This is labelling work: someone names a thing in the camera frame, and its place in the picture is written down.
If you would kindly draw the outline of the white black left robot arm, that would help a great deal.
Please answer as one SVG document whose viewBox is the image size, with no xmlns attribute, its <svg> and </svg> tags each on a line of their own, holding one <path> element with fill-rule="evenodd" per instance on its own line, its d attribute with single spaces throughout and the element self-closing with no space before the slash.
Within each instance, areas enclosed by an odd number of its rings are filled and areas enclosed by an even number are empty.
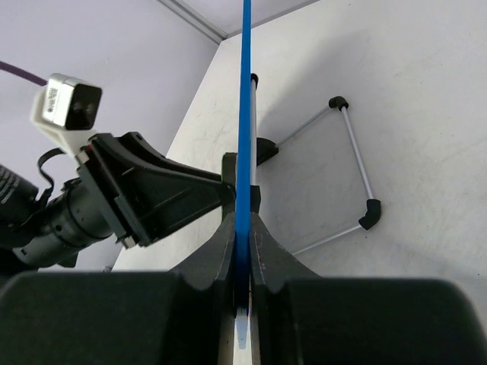
<svg viewBox="0 0 487 365">
<path fill-rule="evenodd" d="M 150 246 L 235 200 L 221 175 L 167 159 L 136 132 L 97 134 L 81 152 L 77 177 L 56 198 L 2 168 L 3 274 L 71 268 L 81 250 L 110 236 Z"/>
</svg>

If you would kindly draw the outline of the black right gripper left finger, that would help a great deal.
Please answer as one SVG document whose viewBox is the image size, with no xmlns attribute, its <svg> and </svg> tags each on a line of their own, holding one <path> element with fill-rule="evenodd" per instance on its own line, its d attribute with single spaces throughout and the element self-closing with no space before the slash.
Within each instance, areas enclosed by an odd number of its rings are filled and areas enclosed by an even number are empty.
<svg viewBox="0 0 487 365">
<path fill-rule="evenodd" d="M 234 216 L 169 271 L 23 273 L 1 291 L 3 364 L 230 364 Z"/>
</svg>

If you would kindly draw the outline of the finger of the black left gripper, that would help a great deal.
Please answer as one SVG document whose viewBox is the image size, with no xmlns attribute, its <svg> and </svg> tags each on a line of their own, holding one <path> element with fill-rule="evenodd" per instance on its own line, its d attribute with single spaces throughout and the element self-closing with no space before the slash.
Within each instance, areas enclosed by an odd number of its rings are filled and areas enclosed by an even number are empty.
<svg viewBox="0 0 487 365">
<path fill-rule="evenodd" d="M 124 134 L 121 145 L 160 170 L 137 164 L 122 174 L 124 194 L 142 227 L 136 234 L 142 243 L 155 243 L 235 200 L 234 187 L 222 176 L 167 159 L 137 132 Z"/>
</svg>

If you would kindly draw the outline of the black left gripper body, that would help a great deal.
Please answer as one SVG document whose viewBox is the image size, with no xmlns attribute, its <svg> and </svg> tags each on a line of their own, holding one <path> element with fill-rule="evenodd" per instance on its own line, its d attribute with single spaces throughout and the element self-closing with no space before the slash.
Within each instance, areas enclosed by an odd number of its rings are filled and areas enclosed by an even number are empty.
<svg viewBox="0 0 487 365">
<path fill-rule="evenodd" d="M 77 172 L 102 217 L 127 249 L 152 244 L 142 221 L 142 173 L 152 158 L 152 146 L 138 132 L 116 137 L 98 132 L 88 138 L 75 157 Z"/>
</svg>

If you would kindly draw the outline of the blue framed whiteboard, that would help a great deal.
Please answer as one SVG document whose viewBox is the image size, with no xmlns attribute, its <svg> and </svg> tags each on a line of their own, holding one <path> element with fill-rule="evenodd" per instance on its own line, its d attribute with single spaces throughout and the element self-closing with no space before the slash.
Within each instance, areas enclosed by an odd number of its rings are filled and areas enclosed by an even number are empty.
<svg viewBox="0 0 487 365">
<path fill-rule="evenodd" d="M 243 2 L 240 53 L 240 106 L 237 144 L 237 199 L 235 211 L 235 274 L 237 343 L 247 347 L 250 295 L 250 211 L 251 186 L 255 176 L 255 129 L 252 122 L 251 2 Z"/>
</svg>

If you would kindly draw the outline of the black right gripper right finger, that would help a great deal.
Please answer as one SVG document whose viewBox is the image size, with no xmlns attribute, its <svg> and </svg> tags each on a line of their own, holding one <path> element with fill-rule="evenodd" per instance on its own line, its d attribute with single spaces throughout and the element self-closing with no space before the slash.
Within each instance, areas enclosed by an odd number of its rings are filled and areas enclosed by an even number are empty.
<svg viewBox="0 0 487 365">
<path fill-rule="evenodd" d="M 484 364 L 471 302 L 436 279 L 322 278 L 251 216 L 255 364 Z"/>
</svg>

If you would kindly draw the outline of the green bone shaped eraser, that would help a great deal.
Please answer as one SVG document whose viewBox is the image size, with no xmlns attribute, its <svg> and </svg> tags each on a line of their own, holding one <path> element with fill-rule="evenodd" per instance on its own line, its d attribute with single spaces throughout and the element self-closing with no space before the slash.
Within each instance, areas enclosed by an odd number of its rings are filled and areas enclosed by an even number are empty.
<svg viewBox="0 0 487 365">
<path fill-rule="evenodd" d="M 221 159 L 221 180 L 235 189 L 237 184 L 237 153 L 227 152 Z"/>
</svg>

